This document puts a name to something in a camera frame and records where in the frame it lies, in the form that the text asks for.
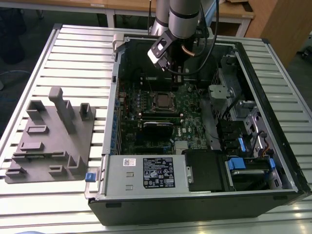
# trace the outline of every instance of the capacitor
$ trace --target capacitor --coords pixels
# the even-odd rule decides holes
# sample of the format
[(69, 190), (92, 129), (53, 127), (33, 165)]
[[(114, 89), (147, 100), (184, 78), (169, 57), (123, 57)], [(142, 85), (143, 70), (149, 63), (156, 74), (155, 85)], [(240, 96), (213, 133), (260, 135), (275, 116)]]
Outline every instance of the capacitor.
[(193, 91), (193, 88), (191, 86), (187, 87), (187, 92), (191, 93)]

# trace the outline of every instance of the barcode sticker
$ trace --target barcode sticker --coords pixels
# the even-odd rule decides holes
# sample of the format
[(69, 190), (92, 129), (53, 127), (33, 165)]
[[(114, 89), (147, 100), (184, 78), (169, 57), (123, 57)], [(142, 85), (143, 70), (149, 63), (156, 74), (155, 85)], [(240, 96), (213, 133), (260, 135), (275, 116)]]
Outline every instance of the barcode sticker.
[(96, 7), (104, 7), (104, 4), (90, 4), (91, 6), (96, 6)]
[(123, 166), (124, 167), (134, 167), (136, 165), (135, 158), (124, 158), (123, 159)]

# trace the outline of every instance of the gray plastic holder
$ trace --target gray plastic holder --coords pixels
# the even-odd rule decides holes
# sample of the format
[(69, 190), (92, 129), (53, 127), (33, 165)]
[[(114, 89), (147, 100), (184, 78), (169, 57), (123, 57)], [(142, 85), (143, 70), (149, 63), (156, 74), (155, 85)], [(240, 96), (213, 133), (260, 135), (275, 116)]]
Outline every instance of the gray plastic holder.
[(30, 101), (28, 122), (12, 156), (5, 182), (27, 183), (82, 180), (87, 171), (95, 107), (72, 107), (60, 87), (52, 87), (55, 106)]

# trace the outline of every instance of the wooden cabinet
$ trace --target wooden cabinet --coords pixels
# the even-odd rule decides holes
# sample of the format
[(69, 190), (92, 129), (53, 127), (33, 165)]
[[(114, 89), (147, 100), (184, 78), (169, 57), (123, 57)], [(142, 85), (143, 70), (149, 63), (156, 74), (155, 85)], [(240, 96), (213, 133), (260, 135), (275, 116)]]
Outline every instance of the wooden cabinet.
[(245, 37), (267, 38), (285, 67), (312, 30), (312, 0), (249, 0), (255, 12)]

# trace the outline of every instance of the motherboard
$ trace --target motherboard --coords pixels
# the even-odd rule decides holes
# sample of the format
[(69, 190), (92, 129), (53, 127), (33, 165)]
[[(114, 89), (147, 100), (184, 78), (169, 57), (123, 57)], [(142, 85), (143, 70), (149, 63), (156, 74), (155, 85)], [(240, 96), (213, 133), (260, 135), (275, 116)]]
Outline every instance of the motherboard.
[(188, 148), (206, 149), (199, 107), (203, 90), (189, 83), (170, 92), (148, 87), (120, 85), (121, 153), (172, 155)]

